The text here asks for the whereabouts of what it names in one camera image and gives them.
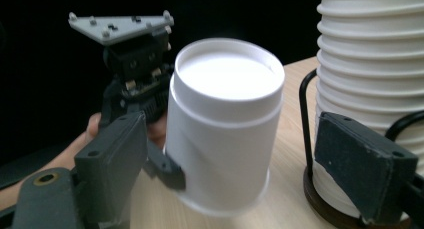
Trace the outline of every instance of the wooden table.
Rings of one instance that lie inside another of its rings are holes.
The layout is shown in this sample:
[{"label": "wooden table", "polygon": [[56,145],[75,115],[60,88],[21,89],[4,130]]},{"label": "wooden table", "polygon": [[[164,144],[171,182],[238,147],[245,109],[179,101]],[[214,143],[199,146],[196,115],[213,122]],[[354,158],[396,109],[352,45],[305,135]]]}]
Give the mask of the wooden table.
[{"label": "wooden table", "polygon": [[[263,200],[234,218],[204,216],[185,206],[173,191],[144,172],[134,187],[131,228],[274,229],[334,228],[309,205],[303,192],[306,159],[299,105],[299,86],[318,66],[315,57],[285,65],[284,106],[272,154],[271,179]],[[315,124],[315,81],[308,87],[312,138]]]}]

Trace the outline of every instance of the white cup stack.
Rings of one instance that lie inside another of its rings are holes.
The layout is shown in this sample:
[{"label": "white cup stack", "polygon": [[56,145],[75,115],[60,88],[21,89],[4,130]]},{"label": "white cup stack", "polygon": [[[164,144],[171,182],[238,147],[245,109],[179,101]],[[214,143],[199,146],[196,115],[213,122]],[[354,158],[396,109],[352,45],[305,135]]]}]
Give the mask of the white cup stack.
[{"label": "white cup stack", "polygon": [[[317,9],[317,126],[328,111],[384,135],[396,120],[424,110],[424,0],[322,0]],[[419,157],[417,173],[424,175],[424,123],[408,127],[396,143]],[[317,163],[313,182],[329,205],[359,216]]]}]

